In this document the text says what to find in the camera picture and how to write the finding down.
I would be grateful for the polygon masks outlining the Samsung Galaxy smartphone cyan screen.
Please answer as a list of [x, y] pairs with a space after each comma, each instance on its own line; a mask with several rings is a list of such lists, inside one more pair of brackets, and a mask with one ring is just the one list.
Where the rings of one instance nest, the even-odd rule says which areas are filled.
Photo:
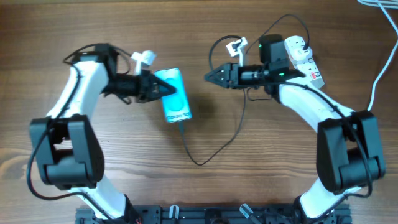
[[178, 68], [158, 70], [155, 72], [155, 76], [176, 88], [176, 93], [162, 97], [166, 122], [175, 123], [191, 119], [192, 113], [181, 71]]

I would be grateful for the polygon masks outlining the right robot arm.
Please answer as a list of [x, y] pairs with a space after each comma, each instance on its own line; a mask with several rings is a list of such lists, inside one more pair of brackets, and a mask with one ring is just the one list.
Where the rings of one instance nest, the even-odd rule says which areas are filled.
[[278, 103], [292, 109], [317, 134], [317, 180], [295, 199], [291, 223], [324, 222], [349, 197], [386, 173], [376, 117], [368, 110], [355, 111], [322, 92], [324, 84], [313, 59], [309, 40], [279, 34], [259, 39], [260, 64], [248, 65], [243, 37], [227, 45], [238, 63], [212, 69], [205, 80], [223, 88], [263, 88]]

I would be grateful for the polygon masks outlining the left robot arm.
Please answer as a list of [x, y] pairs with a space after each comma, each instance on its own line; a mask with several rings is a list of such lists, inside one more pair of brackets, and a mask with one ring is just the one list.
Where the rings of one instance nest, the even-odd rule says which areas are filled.
[[32, 152], [42, 182], [80, 197], [102, 223], [142, 223], [128, 196], [105, 176], [102, 148], [91, 117], [101, 95], [123, 103], [147, 103], [176, 92], [149, 67], [151, 50], [129, 53], [109, 43], [89, 44], [64, 58], [70, 76], [55, 106], [29, 126]]

